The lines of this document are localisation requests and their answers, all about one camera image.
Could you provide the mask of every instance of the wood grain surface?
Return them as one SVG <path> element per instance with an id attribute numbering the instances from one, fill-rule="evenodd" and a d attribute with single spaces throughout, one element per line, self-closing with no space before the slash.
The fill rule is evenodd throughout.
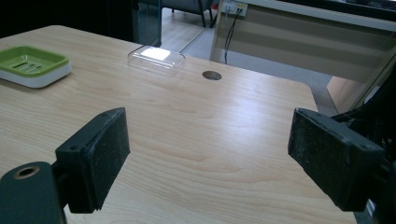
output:
<path id="1" fill-rule="evenodd" d="M 295 107 L 316 110 L 302 83 L 187 58 L 175 77 L 127 64 L 139 46 L 51 26 L 0 39 L 72 62 L 33 90 L 0 80 L 0 175 L 54 150 L 97 114 L 124 106 L 131 154 L 101 211 L 68 223 L 354 223 L 287 153 Z M 207 80 L 204 71 L 222 75 Z"/>

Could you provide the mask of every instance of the desk hole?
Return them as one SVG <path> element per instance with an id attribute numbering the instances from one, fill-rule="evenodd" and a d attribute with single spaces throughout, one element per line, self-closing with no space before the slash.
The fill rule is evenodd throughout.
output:
<path id="1" fill-rule="evenodd" d="M 214 71 L 206 71 L 202 73 L 202 76 L 204 76 L 206 79 L 209 80 L 220 80 L 221 79 L 221 74 L 214 72 Z"/>
<path id="2" fill-rule="evenodd" d="M 30 177 L 32 175 L 35 175 L 38 171 L 40 170 L 40 168 L 38 166 L 29 166 L 29 167 L 25 167 L 20 169 L 15 175 L 14 178 L 15 179 L 25 179 L 27 177 Z"/>

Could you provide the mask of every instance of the soap dish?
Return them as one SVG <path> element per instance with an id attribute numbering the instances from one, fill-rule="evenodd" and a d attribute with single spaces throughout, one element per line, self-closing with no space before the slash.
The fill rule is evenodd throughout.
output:
<path id="1" fill-rule="evenodd" d="M 71 69 L 65 56 L 43 49 L 15 46 L 0 51 L 0 78 L 26 87 L 45 87 Z"/>
<path id="2" fill-rule="evenodd" d="M 185 60 L 181 53 L 151 46 L 142 46 L 128 54 L 130 66 L 166 77 L 177 75 Z"/>

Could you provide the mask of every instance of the transparent soap dish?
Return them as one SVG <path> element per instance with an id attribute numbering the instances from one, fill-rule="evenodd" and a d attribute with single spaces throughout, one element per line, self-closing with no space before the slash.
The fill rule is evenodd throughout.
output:
<path id="1" fill-rule="evenodd" d="M 130 66 L 166 77 L 177 75 L 185 61 L 181 53 L 151 46 L 142 46 L 128 54 Z"/>

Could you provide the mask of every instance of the chair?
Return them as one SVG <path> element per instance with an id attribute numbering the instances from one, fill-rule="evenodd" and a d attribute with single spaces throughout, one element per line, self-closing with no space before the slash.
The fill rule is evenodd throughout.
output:
<path id="1" fill-rule="evenodd" d="M 204 12 L 209 10 L 210 20 L 213 20 L 212 6 L 219 0 L 163 0 L 163 7 L 201 15 L 202 23 L 206 27 Z"/>

